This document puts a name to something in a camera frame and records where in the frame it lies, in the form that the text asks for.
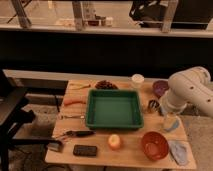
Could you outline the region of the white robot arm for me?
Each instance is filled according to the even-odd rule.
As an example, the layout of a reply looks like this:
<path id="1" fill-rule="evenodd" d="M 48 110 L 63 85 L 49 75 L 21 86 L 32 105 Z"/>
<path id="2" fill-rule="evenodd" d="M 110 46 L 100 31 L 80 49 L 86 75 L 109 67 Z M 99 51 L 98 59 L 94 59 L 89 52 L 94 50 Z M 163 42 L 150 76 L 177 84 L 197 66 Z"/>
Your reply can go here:
<path id="1" fill-rule="evenodd" d="M 204 67 L 192 67 L 169 77 L 169 89 L 160 98 L 165 131 L 173 131 L 179 126 L 177 115 L 188 103 L 213 118 L 213 90 L 207 87 L 210 80 L 211 75 Z"/>

